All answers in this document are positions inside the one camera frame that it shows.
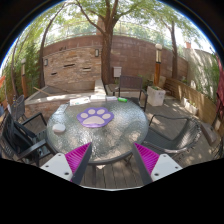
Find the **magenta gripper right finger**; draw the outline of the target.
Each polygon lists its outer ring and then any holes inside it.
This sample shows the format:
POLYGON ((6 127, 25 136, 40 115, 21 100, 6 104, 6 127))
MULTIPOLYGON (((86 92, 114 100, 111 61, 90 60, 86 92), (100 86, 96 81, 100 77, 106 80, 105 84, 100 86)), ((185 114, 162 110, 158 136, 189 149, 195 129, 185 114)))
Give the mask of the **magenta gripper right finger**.
POLYGON ((138 143, 134 144, 132 153, 138 165, 144 185, 182 169, 168 154, 157 154, 138 143))

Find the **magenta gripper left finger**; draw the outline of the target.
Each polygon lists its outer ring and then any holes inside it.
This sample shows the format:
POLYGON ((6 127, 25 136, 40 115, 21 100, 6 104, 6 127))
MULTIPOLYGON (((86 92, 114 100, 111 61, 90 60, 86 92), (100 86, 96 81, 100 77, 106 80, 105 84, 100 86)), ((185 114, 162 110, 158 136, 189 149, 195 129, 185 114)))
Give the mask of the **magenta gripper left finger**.
POLYGON ((63 154, 57 153, 48 162, 41 166, 56 176, 79 185, 88 165, 92 153, 92 143, 79 146, 63 154))

